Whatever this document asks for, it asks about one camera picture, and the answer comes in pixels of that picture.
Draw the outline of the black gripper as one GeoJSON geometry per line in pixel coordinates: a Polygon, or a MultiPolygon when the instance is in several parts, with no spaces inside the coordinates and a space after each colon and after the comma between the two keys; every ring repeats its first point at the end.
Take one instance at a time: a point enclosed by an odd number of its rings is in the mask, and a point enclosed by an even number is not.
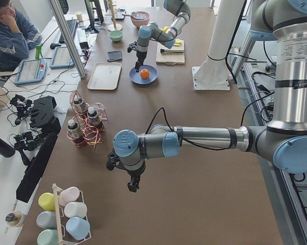
{"type": "Polygon", "coordinates": [[[143,62],[145,61],[145,59],[147,57],[147,51],[142,52],[140,50],[137,50],[136,56],[137,56],[138,60],[136,61],[136,64],[135,64],[135,71],[139,71],[141,66],[143,65],[143,62]]]}
{"type": "Polygon", "coordinates": [[[123,165],[127,173],[131,176],[130,181],[127,183],[127,187],[131,192],[137,192],[139,189],[140,177],[144,173],[146,165],[145,163],[136,163],[135,165],[123,165]]]}

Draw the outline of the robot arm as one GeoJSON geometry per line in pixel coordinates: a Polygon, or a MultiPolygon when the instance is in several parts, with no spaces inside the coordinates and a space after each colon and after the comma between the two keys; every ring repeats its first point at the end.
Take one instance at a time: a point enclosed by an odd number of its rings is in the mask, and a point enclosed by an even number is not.
{"type": "Polygon", "coordinates": [[[164,8],[175,16],[175,20],[169,28],[163,31],[154,21],[149,22],[147,25],[142,25],[138,31],[137,41],[131,43],[127,48],[128,52],[136,51],[136,57],[138,58],[135,63],[136,72],[139,72],[144,64],[150,40],[156,41],[166,48],[172,48],[183,26],[190,21],[191,11],[186,1],[164,1],[164,8]]]}
{"type": "MultiPolygon", "coordinates": [[[[236,31],[246,1],[221,1],[208,55],[200,67],[193,67],[195,90],[229,90],[226,69],[229,51],[217,51],[217,41],[227,47],[231,31],[236,31]]],[[[137,52],[135,68],[142,68],[149,40],[171,48],[181,29],[190,20],[190,9],[185,1],[164,1],[164,8],[176,16],[166,32],[155,22],[140,27],[138,40],[127,52],[137,52]]],[[[273,119],[265,127],[241,126],[233,128],[171,127],[155,125],[148,132],[137,135],[122,130],[113,138],[113,150],[108,154],[106,167],[126,170],[131,176],[129,191],[139,189],[140,176],[149,158],[173,157],[185,142],[208,150],[240,149],[260,155],[277,168],[292,174],[307,172],[307,1],[253,1],[250,38],[254,41],[278,40],[276,78],[274,84],[273,119]]]]}

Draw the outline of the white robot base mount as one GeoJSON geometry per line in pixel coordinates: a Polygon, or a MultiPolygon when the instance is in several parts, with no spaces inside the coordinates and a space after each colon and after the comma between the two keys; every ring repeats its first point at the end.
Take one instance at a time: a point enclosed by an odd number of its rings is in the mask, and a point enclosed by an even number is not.
{"type": "Polygon", "coordinates": [[[226,66],[229,48],[246,1],[221,1],[217,13],[207,59],[192,72],[195,90],[230,90],[226,66]]]}

